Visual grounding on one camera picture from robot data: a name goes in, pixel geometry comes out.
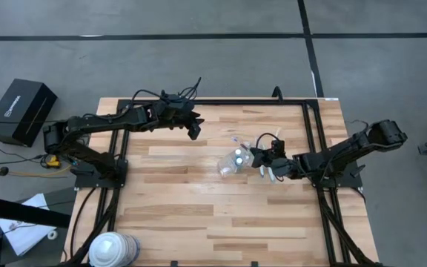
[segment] white container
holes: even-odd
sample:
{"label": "white container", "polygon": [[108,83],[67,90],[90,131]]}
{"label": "white container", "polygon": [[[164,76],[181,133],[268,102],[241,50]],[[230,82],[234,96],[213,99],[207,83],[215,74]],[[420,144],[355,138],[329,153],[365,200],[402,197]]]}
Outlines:
{"label": "white container", "polygon": [[100,234],[90,244],[88,256],[93,267],[129,266],[139,256],[139,241],[126,234]]}

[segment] butcher block tabletop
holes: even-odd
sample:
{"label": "butcher block tabletop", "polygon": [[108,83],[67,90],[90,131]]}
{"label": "butcher block tabletop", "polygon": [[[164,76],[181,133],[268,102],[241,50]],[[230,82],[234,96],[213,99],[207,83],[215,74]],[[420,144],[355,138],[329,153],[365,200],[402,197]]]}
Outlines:
{"label": "butcher block tabletop", "polygon": [[[118,100],[100,99],[97,113],[115,113]],[[339,101],[318,102],[328,146],[348,138]],[[238,147],[233,137],[253,141],[278,129],[288,157],[309,152],[302,108],[196,105],[194,111],[205,119],[195,141],[185,129],[130,133],[129,171],[115,231],[139,239],[141,253],[133,265],[169,266],[176,260],[179,266],[250,266],[252,261],[260,266],[328,266],[317,193],[307,179],[271,184],[259,169],[221,177],[216,168],[219,159]],[[320,148],[312,110],[310,117]],[[111,132],[92,134],[90,147],[108,151],[110,136]],[[262,141],[269,144],[271,138],[264,136]],[[69,233],[89,191],[77,193]],[[93,229],[99,193],[96,189],[82,210],[74,251]],[[378,261],[363,198],[348,188],[339,189],[338,195],[345,229],[366,256]],[[335,230],[333,235],[340,261]],[[70,242],[68,234],[66,251]]]}

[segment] floor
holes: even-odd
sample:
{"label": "floor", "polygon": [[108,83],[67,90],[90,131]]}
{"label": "floor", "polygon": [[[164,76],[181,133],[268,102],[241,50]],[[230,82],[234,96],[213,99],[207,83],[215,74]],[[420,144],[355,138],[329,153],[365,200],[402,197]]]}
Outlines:
{"label": "floor", "polygon": [[[427,1],[306,0],[305,7],[312,33],[427,33]],[[298,1],[0,0],[0,36],[241,32],[302,33]],[[343,37],[313,39],[315,83],[301,38],[0,41],[0,98],[14,78],[44,82],[59,97],[50,118],[64,119],[94,111],[102,96],[178,91],[199,76],[200,96],[269,96],[275,85],[285,96],[323,91],[340,98],[346,120],[394,119],[408,134],[401,149],[359,163],[367,165],[362,177],[381,262],[427,266],[427,156],[417,152],[427,142],[427,38]],[[349,124],[349,133],[361,127]],[[43,152],[40,137],[32,148],[0,148]],[[32,163],[12,167],[39,171]],[[0,197],[71,186],[73,178],[0,177]],[[54,251],[44,264],[58,258]]]}

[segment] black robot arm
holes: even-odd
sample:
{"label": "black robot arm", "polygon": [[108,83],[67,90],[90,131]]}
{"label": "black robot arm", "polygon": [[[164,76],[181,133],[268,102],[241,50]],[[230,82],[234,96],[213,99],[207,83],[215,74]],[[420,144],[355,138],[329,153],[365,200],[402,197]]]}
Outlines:
{"label": "black robot arm", "polygon": [[193,112],[193,108],[194,104],[188,98],[162,91],[158,100],[139,107],[130,104],[118,115],[87,114],[44,127],[44,149],[48,154],[77,159],[93,166],[94,169],[85,164],[85,167],[71,170],[77,175],[77,180],[85,181],[79,181],[79,187],[117,187],[126,175],[127,162],[115,159],[108,152],[99,153],[78,143],[77,139],[84,134],[102,131],[144,132],[160,128],[187,128],[188,136],[195,140],[200,133],[199,125],[204,120],[199,119],[200,115]]}
{"label": "black robot arm", "polygon": [[251,148],[254,155],[253,168],[261,165],[270,167],[278,177],[302,179],[310,177],[314,182],[324,177],[334,178],[342,175],[345,167],[372,151],[392,151],[403,145],[407,136],[396,122],[383,120],[375,122],[363,131],[355,133],[347,140],[317,153],[285,156],[284,141],[275,139],[267,150]]}

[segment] yellow cable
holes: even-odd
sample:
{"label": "yellow cable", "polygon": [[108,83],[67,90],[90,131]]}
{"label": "yellow cable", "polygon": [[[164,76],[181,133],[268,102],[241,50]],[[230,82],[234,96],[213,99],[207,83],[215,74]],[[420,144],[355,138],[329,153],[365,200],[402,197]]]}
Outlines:
{"label": "yellow cable", "polygon": [[32,173],[25,173],[25,172],[18,172],[18,171],[10,171],[8,174],[16,174],[16,175],[22,175],[22,176],[27,176],[27,177],[51,177],[53,175],[56,174],[61,174],[65,171],[67,171],[68,169],[70,169],[71,165],[67,166],[64,169],[61,169],[60,171],[56,171],[53,173],[49,173],[49,174],[32,174]]}

